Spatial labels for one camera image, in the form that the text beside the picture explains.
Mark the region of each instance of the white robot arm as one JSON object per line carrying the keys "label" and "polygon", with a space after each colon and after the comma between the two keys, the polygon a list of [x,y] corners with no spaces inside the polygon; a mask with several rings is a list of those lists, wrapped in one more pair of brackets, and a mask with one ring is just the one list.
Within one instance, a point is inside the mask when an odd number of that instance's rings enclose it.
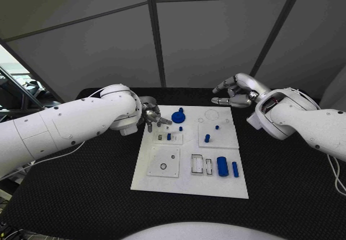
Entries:
{"label": "white robot arm", "polygon": [[211,90],[227,89],[229,98],[211,102],[236,108],[256,103],[246,121],[276,139],[283,140],[295,131],[309,147],[346,161],[346,113],[319,109],[309,97],[296,90],[269,90],[249,75],[239,73]]}
{"label": "white robot arm", "polygon": [[105,87],[99,96],[0,123],[0,178],[24,164],[96,137],[107,128],[125,136],[136,132],[136,124],[143,121],[148,131],[151,122],[171,125],[161,118],[155,99],[138,97],[126,86]]}

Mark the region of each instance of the black mesh surface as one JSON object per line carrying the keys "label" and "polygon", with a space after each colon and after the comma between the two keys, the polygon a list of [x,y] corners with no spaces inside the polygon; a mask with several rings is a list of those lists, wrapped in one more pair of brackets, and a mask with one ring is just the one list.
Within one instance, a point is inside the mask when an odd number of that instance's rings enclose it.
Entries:
{"label": "black mesh surface", "polygon": [[[79,98],[93,91],[83,90]],[[161,105],[213,106],[210,89],[132,91]],[[291,240],[344,240],[346,198],[334,189],[327,157],[298,134],[279,141],[256,131],[246,123],[252,110],[231,108],[249,199],[129,190],[141,126],[128,136],[107,130],[71,155],[34,166],[0,220],[67,239],[113,240],[161,224],[203,221]]]}

